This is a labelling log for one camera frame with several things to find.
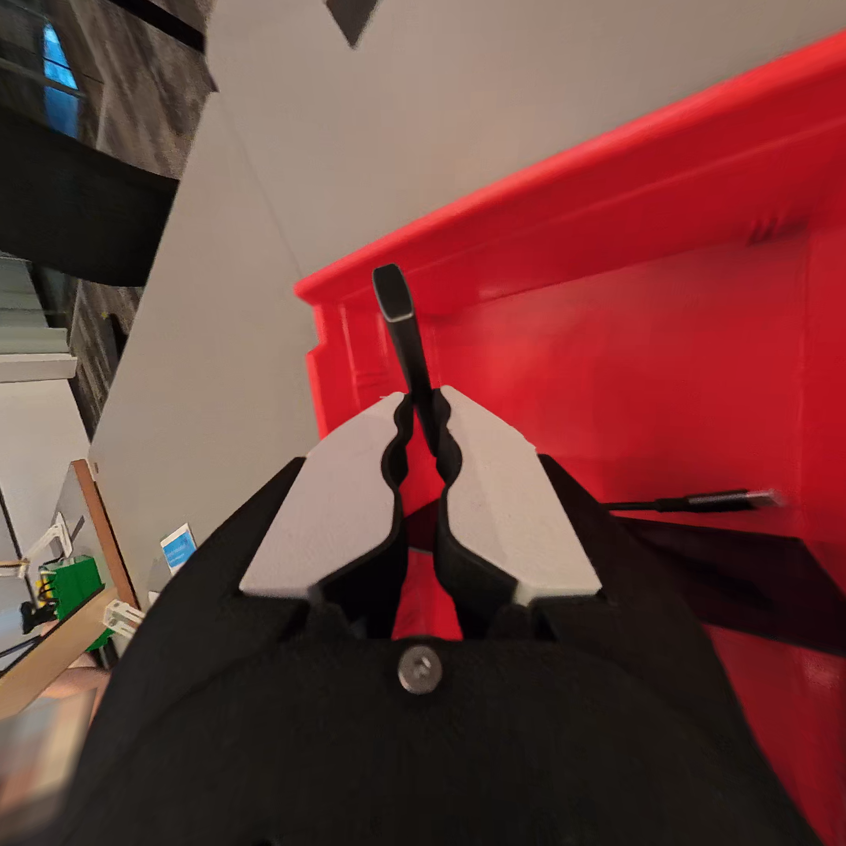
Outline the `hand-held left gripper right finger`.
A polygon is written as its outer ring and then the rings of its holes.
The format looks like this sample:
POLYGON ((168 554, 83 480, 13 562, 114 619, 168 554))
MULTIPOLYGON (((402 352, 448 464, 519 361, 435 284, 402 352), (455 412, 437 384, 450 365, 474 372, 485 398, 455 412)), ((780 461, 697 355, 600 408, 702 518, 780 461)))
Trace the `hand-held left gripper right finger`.
POLYGON ((536 448, 452 386, 432 395, 438 424, 433 564, 463 638, 504 608, 601 598, 601 581, 536 448))

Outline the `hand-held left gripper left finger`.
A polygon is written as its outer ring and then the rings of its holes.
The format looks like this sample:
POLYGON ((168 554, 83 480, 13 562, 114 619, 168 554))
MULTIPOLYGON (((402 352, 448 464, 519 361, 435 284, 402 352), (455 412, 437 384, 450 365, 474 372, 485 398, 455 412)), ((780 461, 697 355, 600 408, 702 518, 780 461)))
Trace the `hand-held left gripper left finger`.
POLYGON ((338 606, 369 638, 390 638, 408 570, 400 486, 408 396, 391 393, 304 458, 239 590, 338 606))

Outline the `slim grey usb-c hub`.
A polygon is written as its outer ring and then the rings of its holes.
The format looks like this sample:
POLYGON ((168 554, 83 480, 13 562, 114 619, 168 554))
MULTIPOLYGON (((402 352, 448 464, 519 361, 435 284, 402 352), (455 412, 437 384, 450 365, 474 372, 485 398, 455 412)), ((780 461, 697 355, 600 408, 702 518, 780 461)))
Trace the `slim grey usb-c hub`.
MULTIPOLYGON (((433 405, 435 392, 430 383, 416 308, 407 281, 395 264, 376 268, 372 280, 375 298, 396 351, 427 447, 431 455, 437 458, 439 426, 433 405)), ((651 501, 605 502, 603 507, 612 512, 736 513, 780 508, 784 503, 781 494, 772 489, 739 489, 664 497, 651 501)))

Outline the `red plastic bin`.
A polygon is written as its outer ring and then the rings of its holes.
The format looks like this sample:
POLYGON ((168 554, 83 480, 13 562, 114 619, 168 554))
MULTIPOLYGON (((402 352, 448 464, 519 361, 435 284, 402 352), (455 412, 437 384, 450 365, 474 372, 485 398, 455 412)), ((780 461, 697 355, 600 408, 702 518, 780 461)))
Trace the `red plastic bin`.
POLYGON ((693 524, 795 537, 844 590, 844 32, 528 167, 312 273, 321 437, 403 386, 397 263, 436 385, 601 501, 771 488, 693 524))

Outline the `small blue box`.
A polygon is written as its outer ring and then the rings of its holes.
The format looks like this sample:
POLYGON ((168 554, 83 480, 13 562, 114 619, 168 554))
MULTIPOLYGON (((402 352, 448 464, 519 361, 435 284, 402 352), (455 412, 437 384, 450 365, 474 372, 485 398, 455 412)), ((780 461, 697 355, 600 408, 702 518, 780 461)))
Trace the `small blue box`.
POLYGON ((183 523, 176 530, 166 535, 160 546, 168 571, 175 574, 181 569, 197 549, 193 532, 188 523, 183 523))

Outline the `green object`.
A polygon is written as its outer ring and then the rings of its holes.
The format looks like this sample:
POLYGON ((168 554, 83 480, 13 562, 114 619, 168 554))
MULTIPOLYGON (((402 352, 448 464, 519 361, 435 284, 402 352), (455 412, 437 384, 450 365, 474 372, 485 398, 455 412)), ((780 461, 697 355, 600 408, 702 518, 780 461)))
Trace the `green object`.
POLYGON ((66 558, 39 570, 39 599, 52 608, 57 622, 105 588, 94 557, 66 558))

